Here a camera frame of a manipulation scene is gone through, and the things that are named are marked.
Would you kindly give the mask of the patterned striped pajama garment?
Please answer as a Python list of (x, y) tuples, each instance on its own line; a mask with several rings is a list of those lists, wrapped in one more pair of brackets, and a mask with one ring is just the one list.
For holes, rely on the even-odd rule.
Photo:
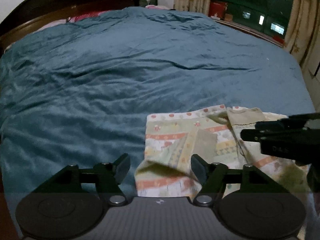
[(201, 184), (191, 170), (191, 156), (238, 169), (253, 164), (292, 194), (309, 192), (307, 167), (263, 155), (256, 142), (240, 138), (243, 129), (282, 115), (259, 108), (212, 106), (185, 113), (153, 113), (146, 120), (144, 160), (135, 171), (140, 197), (194, 198)]

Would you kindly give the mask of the teal blue bed blanket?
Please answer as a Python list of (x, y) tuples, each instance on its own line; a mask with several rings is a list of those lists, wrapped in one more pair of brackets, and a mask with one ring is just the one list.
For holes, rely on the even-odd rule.
[(29, 34), (1, 57), (7, 203), (66, 165), (136, 168), (149, 114), (209, 106), (315, 110), (291, 54), (203, 14), (131, 7)]

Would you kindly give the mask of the beige floral right curtain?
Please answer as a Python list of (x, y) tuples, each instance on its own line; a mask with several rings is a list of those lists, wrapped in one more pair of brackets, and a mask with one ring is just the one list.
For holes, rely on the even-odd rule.
[(309, 59), (319, 31), (319, 0), (293, 0), (284, 49), (302, 67)]

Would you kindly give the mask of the dark night window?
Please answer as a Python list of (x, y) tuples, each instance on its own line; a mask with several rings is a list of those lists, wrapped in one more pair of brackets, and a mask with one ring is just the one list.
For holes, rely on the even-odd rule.
[(211, 0), (225, 2), (232, 21), (270, 37), (283, 39), (289, 25), (293, 0)]

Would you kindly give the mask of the red box on sill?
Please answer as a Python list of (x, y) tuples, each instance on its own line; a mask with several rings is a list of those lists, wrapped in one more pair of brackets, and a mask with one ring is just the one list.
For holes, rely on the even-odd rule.
[(216, 18), (224, 18), (226, 14), (228, 3), (226, 2), (210, 2), (208, 16)]

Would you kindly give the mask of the pink red pillow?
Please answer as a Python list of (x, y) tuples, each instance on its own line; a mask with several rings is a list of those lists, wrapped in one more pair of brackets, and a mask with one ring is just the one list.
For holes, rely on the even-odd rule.
[(57, 25), (65, 24), (65, 23), (68, 23), (68, 22), (74, 23), (74, 22), (77, 22), (77, 21), (80, 21), (80, 20), (84, 20), (86, 18), (98, 17), (98, 16), (100, 16), (101, 14), (103, 14), (105, 12), (108, 12), (108, 10), (107, 11), (94, 11), (94, 12), (89, 12), (87, 14), (83, 14), (83, 15), (80, 15), (80, 16), (74, 16), (74, 17), (69, 17), (67, 19), (56, 20), (56, 21), (50, 22), (50, 23), (42, 26), (37, 31), (41, 31), (41, 30), (44, 30), (44, 29), (47, 29), (47, 28), (50, 28), (50, 27), (54, 27), (54, 26), (57, 26)]

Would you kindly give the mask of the dark wooden headboard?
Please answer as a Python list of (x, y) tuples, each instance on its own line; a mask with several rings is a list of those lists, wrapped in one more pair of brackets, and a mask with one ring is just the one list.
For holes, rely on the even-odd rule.
[(24, 0), (1, 22), (1, 50), (51, 20), (138, 5), (139, 0)]

